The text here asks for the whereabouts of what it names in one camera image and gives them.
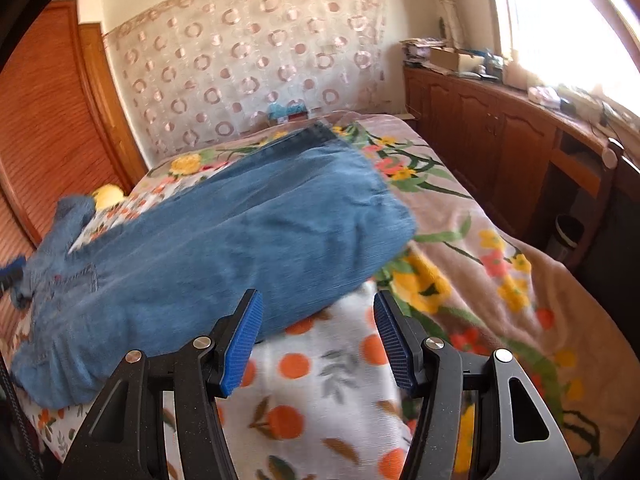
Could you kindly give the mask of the light blue denim jeans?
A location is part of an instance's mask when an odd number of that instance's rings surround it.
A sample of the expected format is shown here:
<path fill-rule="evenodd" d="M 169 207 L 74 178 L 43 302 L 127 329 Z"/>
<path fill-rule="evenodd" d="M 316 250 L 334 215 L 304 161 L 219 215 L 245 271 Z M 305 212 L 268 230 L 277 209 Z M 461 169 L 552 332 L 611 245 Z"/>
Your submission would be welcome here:
<path fill-rule="evenodd" d="M 416 222 L 372 164 L 322 125 L 246 155 L 79 245 L 27 307 L 12 376 L 38 405 L 91 402 L 122 357 L 180 349 L 262 294 L 260 338 L 357 289 Z"/>

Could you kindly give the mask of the open cardboard box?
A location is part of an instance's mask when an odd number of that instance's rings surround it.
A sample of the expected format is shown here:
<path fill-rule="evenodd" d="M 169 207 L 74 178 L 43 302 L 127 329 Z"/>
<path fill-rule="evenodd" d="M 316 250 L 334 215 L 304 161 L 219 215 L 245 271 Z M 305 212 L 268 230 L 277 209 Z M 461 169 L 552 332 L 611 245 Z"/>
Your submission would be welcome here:
<path fill-rule="evenodd" d="M 431 48 L 428 60 L 433 65 L 452 72 L 474 72 L 478 66 L 484 64 L 484 58 L 481 55 L 466 54 L 445 48 Z"/>

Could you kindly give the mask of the dark blue folded jeans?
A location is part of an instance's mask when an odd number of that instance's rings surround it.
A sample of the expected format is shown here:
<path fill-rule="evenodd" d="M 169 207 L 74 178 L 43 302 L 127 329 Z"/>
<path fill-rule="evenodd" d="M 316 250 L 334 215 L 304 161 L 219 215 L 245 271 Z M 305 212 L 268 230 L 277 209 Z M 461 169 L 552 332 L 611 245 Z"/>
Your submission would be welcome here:
<path fill-rule="evenodd" d="M 69 195 L 58 201 L 50 231 L 27 259 L 22 277 L 12 287 L 14 307 L 18 310 L 27 308 L 38 282 L 53 263 L 68 253 L 95 213 L 96 202 L 90 195 Z"/>

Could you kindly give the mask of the circle pattern sheer curtain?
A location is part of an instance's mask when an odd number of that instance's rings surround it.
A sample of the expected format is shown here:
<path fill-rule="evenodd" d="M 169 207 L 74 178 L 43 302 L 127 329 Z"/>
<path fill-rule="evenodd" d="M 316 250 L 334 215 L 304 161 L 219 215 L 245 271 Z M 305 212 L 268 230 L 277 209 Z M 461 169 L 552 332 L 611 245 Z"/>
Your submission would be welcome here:
<path fill-rule="evenodd" d="M 382 101 L 385 0 L 165 0 L 105 35 L 143 156 Z"/>

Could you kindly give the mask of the wooden sideboard cabinet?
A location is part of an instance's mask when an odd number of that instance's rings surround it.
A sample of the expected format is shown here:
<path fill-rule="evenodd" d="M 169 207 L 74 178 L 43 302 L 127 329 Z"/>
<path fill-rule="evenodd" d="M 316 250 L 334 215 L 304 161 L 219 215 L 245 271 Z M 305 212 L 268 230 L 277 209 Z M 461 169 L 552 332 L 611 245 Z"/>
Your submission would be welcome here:
<path fill-rule="evenodd" d="M 500 84 L 405 67 L 408 111 L 447 167 L 507 233 L 545 248 L 579 194 L 591 219 L 609 138 Z"/>

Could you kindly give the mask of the window with wooden frame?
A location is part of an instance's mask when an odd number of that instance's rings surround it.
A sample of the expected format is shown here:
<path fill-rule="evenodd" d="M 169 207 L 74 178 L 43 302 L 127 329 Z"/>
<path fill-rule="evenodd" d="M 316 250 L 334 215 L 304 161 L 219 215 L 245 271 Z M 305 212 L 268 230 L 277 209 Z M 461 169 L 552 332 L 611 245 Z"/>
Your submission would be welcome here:
<path fill-rule="evenodd" d="M 502 55 L 549 86 L 639 111 L 639 69 L 591 0 L 494 0 Z"/>

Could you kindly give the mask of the yellow plush toy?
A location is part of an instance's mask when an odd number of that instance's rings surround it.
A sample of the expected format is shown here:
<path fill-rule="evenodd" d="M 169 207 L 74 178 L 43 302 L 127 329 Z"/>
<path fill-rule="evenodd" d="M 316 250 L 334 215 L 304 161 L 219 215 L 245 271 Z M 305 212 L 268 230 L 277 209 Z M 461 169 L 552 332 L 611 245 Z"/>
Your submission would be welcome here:
<path fill-rule="evenodd" d="M 97 190 L 91 193 L 91 196 L 94 200 L 96 211 L 112 208 L 126 198 L 124 191 L 114 184 L 100 186 Z"/>

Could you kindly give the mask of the wooden chair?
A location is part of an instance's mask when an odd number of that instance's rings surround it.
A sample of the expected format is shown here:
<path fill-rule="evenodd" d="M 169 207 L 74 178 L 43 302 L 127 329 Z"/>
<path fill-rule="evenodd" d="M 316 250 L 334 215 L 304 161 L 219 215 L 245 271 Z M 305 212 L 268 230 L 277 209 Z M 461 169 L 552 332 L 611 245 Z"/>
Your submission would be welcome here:
<path fill-rule="evenodd" d="M 587 288 L 629 278 L 639 266 L 639 167 L 614 138 L 602 164 L 596 208 L 566 264 Z"/>

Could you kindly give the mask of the black trash bin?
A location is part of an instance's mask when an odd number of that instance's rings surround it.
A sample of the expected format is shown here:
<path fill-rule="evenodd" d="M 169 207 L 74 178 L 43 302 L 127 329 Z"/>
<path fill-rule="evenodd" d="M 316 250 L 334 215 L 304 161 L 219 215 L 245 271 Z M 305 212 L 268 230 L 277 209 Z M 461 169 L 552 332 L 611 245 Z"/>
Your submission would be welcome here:
<path fill-rule="evenodd" d="M 585 232 L 585 226 L 580 220 L 570 214 L 559 214 L 555 217 L 547 254 L 558 261 L 564 262 L 577 248 Z"/>

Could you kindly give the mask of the wooden louvered wardrobe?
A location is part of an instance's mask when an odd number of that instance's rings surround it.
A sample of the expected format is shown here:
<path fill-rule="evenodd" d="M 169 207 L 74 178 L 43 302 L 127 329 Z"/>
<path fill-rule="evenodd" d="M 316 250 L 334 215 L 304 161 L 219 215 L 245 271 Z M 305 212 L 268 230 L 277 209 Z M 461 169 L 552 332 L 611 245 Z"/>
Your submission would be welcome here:
<path fill-rule="evenodd" d="M 76 0 L 49 3 L 1 71 L 1 260 L 34 252 L 58 199 L 146 171 L 116 92 L 98 23 Z"/>

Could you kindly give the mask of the pink floral blanket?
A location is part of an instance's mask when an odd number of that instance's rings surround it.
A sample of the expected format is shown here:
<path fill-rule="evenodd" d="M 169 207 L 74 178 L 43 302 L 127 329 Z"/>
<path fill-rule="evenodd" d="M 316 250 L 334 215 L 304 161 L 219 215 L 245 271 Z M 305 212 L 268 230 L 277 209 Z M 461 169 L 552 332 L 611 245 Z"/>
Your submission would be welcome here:
<path fill-rule="evenodd" d="M 243 479 L 395 479 L 420 404 L 400 392 L 374 327 L 373 297 L 454 348 L 513 352 L 597 479 L 639 415 L 639 363 L 561 263 L 501 232 L 399 119 L 341 118 L 334 132 L 372 162 L 416 218 L 408 247 L 331 307 L 258 344 L 218 404 Z"/>

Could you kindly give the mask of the orange print bed sheet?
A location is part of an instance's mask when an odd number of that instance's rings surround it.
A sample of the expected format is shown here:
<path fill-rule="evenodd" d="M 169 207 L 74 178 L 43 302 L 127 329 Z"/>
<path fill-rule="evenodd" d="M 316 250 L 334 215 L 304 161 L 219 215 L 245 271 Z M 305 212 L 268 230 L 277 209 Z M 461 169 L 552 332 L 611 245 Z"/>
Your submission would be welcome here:
<path fill-rule="evenodd" d="M 264 298 L 262 341 L 218 404 L 243 479 L 396 478 L 409 440 L 373 321 L 373 277 L 411 234 L 405 206 L 361 164 L 164 165 L 120 204 L 64 205 L 18 291 L 10 370 L 58 457 L 132 349 L 171 352 L 242 293 Z"/>

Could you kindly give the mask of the cardboard box with blue items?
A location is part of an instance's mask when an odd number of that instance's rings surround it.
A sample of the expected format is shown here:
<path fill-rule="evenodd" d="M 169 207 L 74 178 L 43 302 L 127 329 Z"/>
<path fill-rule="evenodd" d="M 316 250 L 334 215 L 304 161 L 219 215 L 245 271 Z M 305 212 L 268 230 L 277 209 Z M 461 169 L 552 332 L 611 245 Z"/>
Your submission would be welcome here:
<path fill-rule="evenodd" d="M 271 103 L 267 110 L 268 122 L 271 125 L 295 122 L 296 120 L 307 119 L 308 108 L 302 100 L 294 100 L 288 104 Z"/>

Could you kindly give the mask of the stack of papers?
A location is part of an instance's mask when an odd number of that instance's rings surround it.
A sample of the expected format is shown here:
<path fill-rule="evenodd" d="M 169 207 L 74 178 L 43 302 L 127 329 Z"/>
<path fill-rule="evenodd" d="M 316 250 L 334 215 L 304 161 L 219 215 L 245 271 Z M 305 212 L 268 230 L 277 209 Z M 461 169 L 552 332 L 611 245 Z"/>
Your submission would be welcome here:
<path fill-rule="evenodd" d="M 446 46 L 446 42 L 439 38 L 407 38 L 399 41 L 404 62 L 406 64 L 422 64 L 431 56 L 431 50 Z"/>

